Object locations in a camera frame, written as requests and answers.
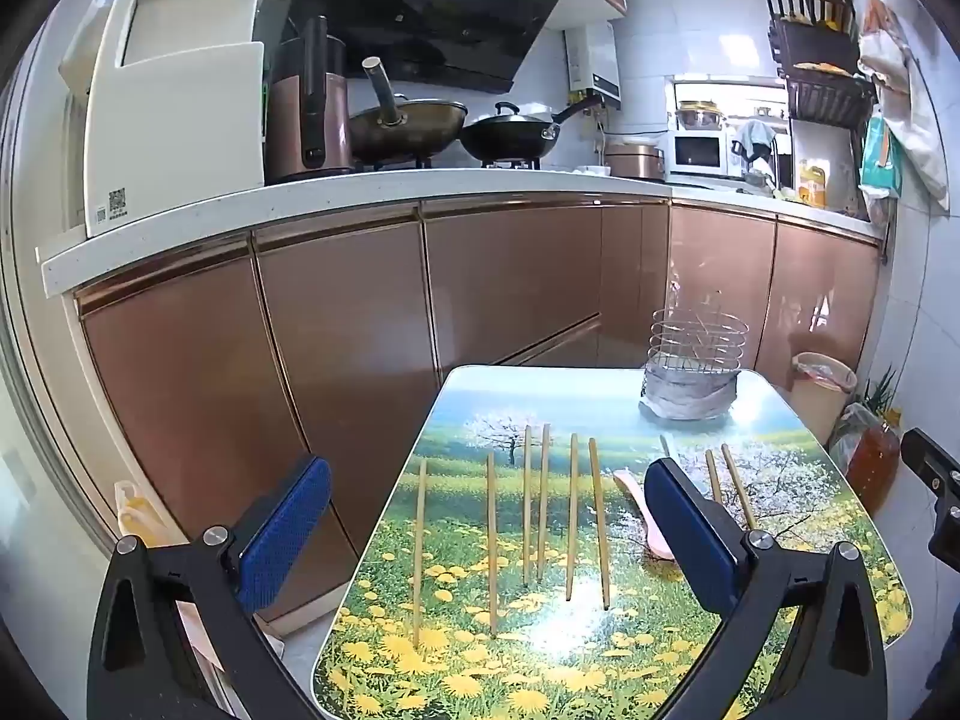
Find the bamboo chopstick eight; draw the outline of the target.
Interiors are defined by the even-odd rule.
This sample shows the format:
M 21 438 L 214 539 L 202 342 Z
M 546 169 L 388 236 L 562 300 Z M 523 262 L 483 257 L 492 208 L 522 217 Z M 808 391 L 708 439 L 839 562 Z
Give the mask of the bamboo chopstick eight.
M 740 474 L 739 465 L 737 465 L 734 454 L 732 454 L 731 447 L 729 444 L 721 445 L 722 456 L 724 461 L 726 461 L 727 471 L 731 475 L 732 484 L 734 484 L 734 489 L 736 489 L 737 497 L 740 500 L 740 505 L 742 505 L 743 515 L 745 515 L 745 520 L 747 520 L 747 527 L 750 532 L 758 530 L 758 520 L 754 511 L 754 504 L 750 500 L 750 496 L 747 493 L 747 488 L 743 484 L 742 475 Z

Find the bamboo chopstick seven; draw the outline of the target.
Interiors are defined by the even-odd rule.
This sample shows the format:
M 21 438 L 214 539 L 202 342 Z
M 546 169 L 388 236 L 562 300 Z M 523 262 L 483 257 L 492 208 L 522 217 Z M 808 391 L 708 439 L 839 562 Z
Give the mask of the bamboo chopstick seven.
M 722 497 L 722 486 L 721 482 L 719 481 L 718 464 L 716 463 L 715 452 L 713 452 L 711 449 L 706 450 L 706 452 L 704 452 L 704 460 L 706 460 L 706 468 L 708 468 L 711 497 L 716 504 L 722 504 L 724 502 L 724 497 Z

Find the bamboo chopstick six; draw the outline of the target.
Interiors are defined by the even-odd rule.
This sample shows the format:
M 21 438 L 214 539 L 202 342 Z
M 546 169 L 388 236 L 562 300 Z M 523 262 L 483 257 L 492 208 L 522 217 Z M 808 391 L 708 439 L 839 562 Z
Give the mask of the bamboo chopstick six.
M 605 522 L 604 485 L 602 484 L 601 459 L 599 447 L 595 437 L 589 439 L 590 476 L 592 476 L 592 492 L 594 493 L 594 507 L 596 507 L 597 528 L 597 564 L 601 574 L 602 608 L 610 610 L 612 605 L 612 582 L 610 582 L 610 550 L 608 549 L 607 522 Z

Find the pink ceramic spoon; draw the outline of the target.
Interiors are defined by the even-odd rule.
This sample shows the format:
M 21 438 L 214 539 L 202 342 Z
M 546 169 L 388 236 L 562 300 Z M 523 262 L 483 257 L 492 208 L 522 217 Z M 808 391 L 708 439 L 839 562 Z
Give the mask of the pink ceramic spoon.
M 646 497 L 644 497 L 643 486 L 638 483 L 635 475 L 630 470 L 617 470 L 613 473 L 615 483 L 622 489 L 623 494 L 628 499 L 633 500 L 636 509 L 640 512 L 643 521 L 644 539 L 646 539 L 646 548 L 652 557 L 661 561 L 674 561 L 674 553 L 670 551 L 669 544 L 665 541 L 664 535 L 659 530 L 658 524 L 647 507 Z

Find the bamboo chopstick five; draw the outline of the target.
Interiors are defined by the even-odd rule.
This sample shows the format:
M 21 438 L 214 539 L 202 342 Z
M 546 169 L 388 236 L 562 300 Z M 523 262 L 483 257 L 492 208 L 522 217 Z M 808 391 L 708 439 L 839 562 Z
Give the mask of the bamboo chopstick five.
M 579 439 L 578 434 L 569 438 L 569 491 L 568 491 L 568 536 L 566 537 L 565 600 L 573 600 L 576 554 L 578 554 L 579 512 Z

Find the bamboo chopstick one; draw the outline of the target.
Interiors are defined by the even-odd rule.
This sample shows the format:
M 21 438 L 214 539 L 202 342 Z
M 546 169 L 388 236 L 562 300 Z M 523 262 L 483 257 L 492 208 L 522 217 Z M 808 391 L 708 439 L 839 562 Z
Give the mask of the bamboo chopstick one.
M 423 583 L 423 535 L 425 534 L 425 505 L 427 505 L 427 457 L 420 458 L 418 470 L 418 488 L 416 488 L 415 527 L 413 527 L 413 582 L 412 582 L 412 642 L 415 650 L 420 649 L 421 631 L 421 583 Z

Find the bamboo chopstick three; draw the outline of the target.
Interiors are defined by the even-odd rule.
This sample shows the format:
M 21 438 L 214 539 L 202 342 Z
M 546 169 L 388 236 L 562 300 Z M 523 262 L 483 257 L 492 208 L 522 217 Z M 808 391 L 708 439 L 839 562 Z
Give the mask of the bamboo chopstick three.
M 530 545 L 532 544 L 532 429 L 524 427 L 523 468 L 523 583 L 530 583 Z

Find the bamboo chopstick four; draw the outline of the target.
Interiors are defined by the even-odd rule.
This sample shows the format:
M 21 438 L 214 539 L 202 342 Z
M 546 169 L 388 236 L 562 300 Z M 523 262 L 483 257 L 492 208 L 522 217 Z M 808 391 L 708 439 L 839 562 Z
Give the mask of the bamboo chopstick four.
M 548 473 L 550 473 L 550 424 L 545 422 L 540 437 L 539 513 L 537 514 L 537 582 L 544 582 L 547 544 Z

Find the bamboo chopstick two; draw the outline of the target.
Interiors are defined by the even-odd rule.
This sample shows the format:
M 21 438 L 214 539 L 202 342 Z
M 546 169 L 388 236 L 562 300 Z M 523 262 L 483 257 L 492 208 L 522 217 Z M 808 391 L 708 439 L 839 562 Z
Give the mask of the bamboo chopstick two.
M 496 528 L 496 461 L 487 455 L 488 627 L 491 639 L 498 635 L 498 528 Z

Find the cooking oil bottle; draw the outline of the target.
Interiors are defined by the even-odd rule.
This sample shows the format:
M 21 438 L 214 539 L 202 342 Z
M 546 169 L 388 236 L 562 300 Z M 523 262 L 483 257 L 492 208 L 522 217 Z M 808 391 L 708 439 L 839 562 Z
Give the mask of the cooking oil bottle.
M 846 478 L 871 517 L 884 505 L 895 481 L 898 463 L 898 434 L 887 421 L 867 411 L 866 427 L 851 455 Z

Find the green onion bag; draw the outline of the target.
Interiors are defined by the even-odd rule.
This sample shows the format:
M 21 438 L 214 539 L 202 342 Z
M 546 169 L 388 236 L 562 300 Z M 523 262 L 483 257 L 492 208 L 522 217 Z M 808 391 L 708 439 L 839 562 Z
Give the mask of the green onion bag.
M 894 433 L 900 429 L 901 413 L 893 406 L 895 374 L 895 367 L 889 366 L 880 379 L 867 380 L 861 392 L 856 392 L 841 411 L 827 449 L 843 473 L 850 469 L 859 441 L 871 427 Z

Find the beige trash bin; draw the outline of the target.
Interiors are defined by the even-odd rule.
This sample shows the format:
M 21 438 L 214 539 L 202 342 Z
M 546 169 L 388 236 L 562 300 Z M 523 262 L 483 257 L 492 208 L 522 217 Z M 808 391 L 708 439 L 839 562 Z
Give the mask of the beige trash bin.
M 789 405 L 825 445 L 857 385 L 853 369 L 832 356 L 804 351 L 793 357 Z

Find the yellow package on counter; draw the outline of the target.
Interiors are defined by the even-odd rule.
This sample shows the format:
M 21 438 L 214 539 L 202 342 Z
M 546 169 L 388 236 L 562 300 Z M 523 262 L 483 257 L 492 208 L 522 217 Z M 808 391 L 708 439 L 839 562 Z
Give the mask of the yellow package on counter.
M 797 196 L 807 206 L 827 206 L 827 174 L 818 164 L 802 160 L 797 177 Z

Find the teal hanging bag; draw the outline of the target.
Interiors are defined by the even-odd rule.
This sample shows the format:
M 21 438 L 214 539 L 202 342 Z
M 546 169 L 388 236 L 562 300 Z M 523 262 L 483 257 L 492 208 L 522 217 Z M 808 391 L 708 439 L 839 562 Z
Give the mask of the teal hanging bag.
M 903 154 L 900 143 L 882 115 L 867 122 L 862 147 L 859 187 L 871 197 L 898 199 L 903 185 Z

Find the white microwave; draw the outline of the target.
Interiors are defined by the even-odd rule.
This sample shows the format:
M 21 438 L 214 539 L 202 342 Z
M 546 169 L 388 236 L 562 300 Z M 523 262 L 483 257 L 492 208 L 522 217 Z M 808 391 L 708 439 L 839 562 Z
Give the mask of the white microwave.
M 667 172 L 672 176 L 731 176 L 731 138 L 724 128 L 670 130 Z

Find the rose gold rice cooker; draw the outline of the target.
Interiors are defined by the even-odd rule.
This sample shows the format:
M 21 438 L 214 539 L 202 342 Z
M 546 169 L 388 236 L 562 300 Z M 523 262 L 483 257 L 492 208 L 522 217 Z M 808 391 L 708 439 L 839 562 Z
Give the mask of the rose gold rice cooker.
M 664 152 L 657 143 L 645 142 L 638 138 L 610 140 L 605 145 L 605 164 L 610 174 L 625 179 L 641 181 L 663 181 L 665 179 Z

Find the white water heater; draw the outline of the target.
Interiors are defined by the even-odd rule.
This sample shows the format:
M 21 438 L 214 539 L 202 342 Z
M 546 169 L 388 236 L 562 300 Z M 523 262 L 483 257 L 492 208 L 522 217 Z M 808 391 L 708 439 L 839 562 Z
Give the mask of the white water heater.
M 563 31 L 571 93 L 599 94 L 622 104 L 615 31 L 610 21 L 596 21 Z

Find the black lidded wok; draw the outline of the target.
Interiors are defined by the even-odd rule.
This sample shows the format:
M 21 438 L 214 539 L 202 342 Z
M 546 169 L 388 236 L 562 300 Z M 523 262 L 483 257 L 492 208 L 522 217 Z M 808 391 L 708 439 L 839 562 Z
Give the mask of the black lidded wok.
M 590 93 L 556 114 L 523 114 L 509 101 L 494 105 L 496 114 L 466 125 L 459 133 L 459 142 L 467 153 L 483 167 L 498 163 L 529 166 L 539 169 L 540 163 L 555 148 L 562 125 L 574 115 L 600 106 L 604 98 Z

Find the brass wok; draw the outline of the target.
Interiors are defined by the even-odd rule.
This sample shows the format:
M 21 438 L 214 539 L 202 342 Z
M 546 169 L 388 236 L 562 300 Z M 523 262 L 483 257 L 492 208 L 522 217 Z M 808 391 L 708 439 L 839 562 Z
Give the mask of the brass wok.
M 413 163 L 430 167 L 433 158 L 459 138 L 467 106 L 448 99 L 407 99 L 398 96 L 379 57 L 361 62 L 377 104 L 348 121 L 353 160 L 379 169 L 386 164 Z

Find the white appliance box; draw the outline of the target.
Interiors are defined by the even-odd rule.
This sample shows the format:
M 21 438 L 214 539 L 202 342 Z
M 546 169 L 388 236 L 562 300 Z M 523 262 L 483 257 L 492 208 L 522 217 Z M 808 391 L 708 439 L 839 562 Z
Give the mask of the white appliance box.
M 90 238 L 263 186 L 260 2 L 112 0 L 86 95 Z

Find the black range hood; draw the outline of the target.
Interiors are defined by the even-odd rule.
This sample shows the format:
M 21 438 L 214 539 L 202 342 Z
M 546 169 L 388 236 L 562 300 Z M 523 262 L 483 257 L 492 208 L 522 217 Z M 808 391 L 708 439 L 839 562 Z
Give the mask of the black range hood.
M 291 0 L 290 20 L 327 18 L 347 71 L 377 55 L 402 82 L 506 93 L 558 0 Z

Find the black wall rack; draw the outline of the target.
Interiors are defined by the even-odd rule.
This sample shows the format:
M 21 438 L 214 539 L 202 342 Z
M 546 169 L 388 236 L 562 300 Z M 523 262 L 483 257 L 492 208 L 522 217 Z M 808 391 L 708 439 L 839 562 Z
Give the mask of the black wall rack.
M 859 130 L 874 83 L 859 71 L 853 0 L 766 0 L 768 41 L 794 121 Z

